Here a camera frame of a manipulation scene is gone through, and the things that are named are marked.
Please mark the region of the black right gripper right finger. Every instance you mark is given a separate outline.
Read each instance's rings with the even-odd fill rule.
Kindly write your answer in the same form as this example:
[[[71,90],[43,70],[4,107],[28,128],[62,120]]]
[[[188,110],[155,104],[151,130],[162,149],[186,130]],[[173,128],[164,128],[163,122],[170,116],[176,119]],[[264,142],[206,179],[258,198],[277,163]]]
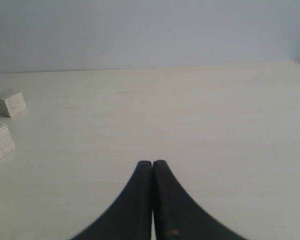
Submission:
[[[157,240],[243,240],[202,209],[165,160],[152,165],[152,209]]]

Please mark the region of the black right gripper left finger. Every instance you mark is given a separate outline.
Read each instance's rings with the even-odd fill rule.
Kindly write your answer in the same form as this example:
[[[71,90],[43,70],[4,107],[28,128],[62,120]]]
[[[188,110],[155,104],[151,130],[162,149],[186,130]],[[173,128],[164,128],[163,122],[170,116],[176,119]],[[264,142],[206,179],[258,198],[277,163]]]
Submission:
[[[150,240],[152,237],[152,163],[137,163],[115,201],[74,240]]]

